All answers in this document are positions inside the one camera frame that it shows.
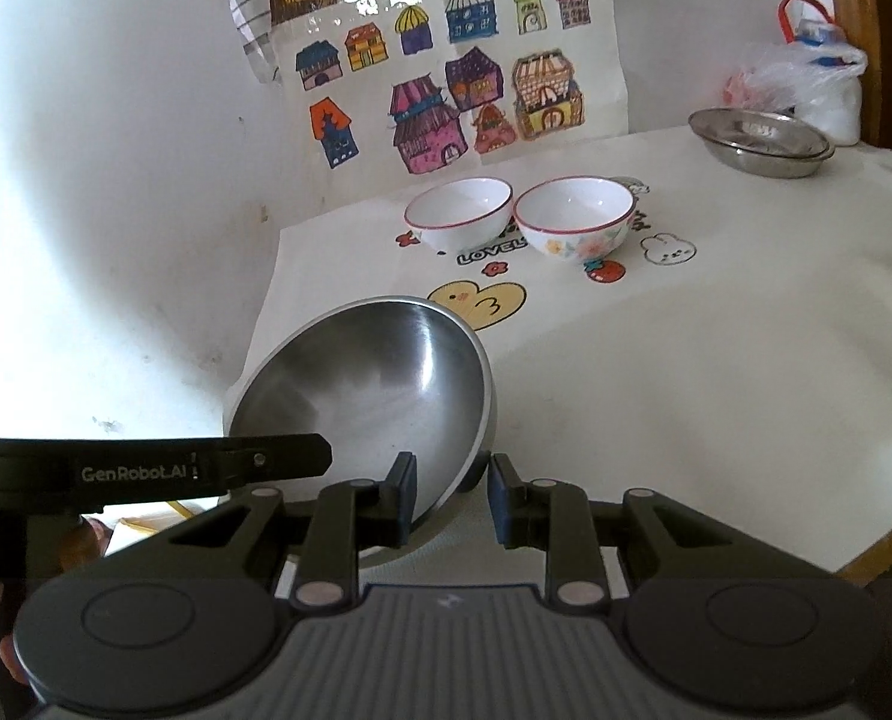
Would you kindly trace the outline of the deep steel bowl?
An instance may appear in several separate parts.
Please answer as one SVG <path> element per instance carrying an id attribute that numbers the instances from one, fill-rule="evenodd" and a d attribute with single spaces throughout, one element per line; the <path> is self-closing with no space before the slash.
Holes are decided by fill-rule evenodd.
<path id="1" fill-rule="evenodd" d="M 363 299 L 296 330 L 229 397 L 229 437 L 316 433 L 332 447 L 324 476 L 283 481 L 288 502 L 340 481 L 381 479 L 416 457 L 405 553 L 462 511 L 491 454 L 498 395 L 477 332 L 442 305 L 407 296 Z"/>

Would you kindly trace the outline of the floral white ceramic bowl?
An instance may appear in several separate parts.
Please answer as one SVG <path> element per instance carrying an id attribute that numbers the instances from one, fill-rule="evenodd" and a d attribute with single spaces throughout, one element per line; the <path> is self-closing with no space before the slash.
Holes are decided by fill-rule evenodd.
<path id="1" fill-rule="evenodd" d="M 556 262 L 584 263 L 628 238 L 636 199 L 628 187 L 596 176 L 542 182 L 514 202 L 512 218 L 532 249 Z"/>

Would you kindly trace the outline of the steel plate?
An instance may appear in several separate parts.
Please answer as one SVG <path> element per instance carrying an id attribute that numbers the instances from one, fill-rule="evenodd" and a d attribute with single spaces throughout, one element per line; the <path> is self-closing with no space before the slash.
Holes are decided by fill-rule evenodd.
<path id="1" fill-rule="evenodd" d="M 813 176 L 827 164 L 825 160 L 789 160 L 779 156 L 761 156 L 752 153 L 719 154 L 717 159 L 726 166 L 752 176 L 770 179 L 804 179 Z"/>
<path id="2" fill-rule="evenodd" d="M 773 179 L 800 179 L 813 176 L 836 154 L 834 146 L 828 146 L 825 151 L 812 156 L 792 156 L 792 154 L 759 153 L 742 146 L 714 142 L 709 138 L 702 138 L 702 144 L 716 160 L 732 169 Z"/>
<path id="3" fill-rule="evenodd" d="M 834 146 L 818 128 L 776 112 L 711 107 L 693 112 L 688 117 L 688 125 L 701 141 L 709 138 L 759 153 L 812 156 Z"/>

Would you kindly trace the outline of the white printed table cloth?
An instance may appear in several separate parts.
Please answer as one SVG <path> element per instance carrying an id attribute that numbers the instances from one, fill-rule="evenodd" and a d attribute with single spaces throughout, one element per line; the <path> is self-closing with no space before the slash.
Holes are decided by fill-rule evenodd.
<path id="1" fill-rule="evenodd" d="M 501 452 L 612 497 L 651 486 L 857 582 L 892 566 L 892 153 L 803 181 L 714 160 L 686 128 L 512 161 L 635 179 L 641 219 L 603 275 L 530 247 L 441 257 L 376 197 L 286 227 L 251 348 L 379 294 L 500 304 L 478 327 Z"/>

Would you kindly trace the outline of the colourful houses drawing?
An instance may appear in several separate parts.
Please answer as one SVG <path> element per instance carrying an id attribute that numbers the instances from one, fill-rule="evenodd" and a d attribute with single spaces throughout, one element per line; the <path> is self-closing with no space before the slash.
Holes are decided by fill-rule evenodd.
<path id="1" fill-rule="evenodd" d="M 340 0 L 274 48 L 288 166 L 330 203 L 628 130 L 615 0 Z"/>

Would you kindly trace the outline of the clear plastic bag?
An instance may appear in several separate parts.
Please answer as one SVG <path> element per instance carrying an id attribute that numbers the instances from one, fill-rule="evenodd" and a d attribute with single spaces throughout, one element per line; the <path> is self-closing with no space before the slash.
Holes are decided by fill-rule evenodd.
<path id="1" fill-rule="evenodd" d="M 722 101 L 742 109 L 793 110 L 793 58 L 788 44 L 748 44 L 725 78 Z"/>

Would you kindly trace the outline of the brown wooden door frame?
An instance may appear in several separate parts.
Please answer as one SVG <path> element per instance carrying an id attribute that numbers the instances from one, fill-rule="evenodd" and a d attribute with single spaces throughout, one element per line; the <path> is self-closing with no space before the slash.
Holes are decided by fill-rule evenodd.
<path id="1" fill-rule="evenodd" d="M 861 140 L 880 145 L 882 130 L 882 33 L 877 0 L 833 0 L 834 18 L 848 41 L 867 55 L 862 75 Z"/>

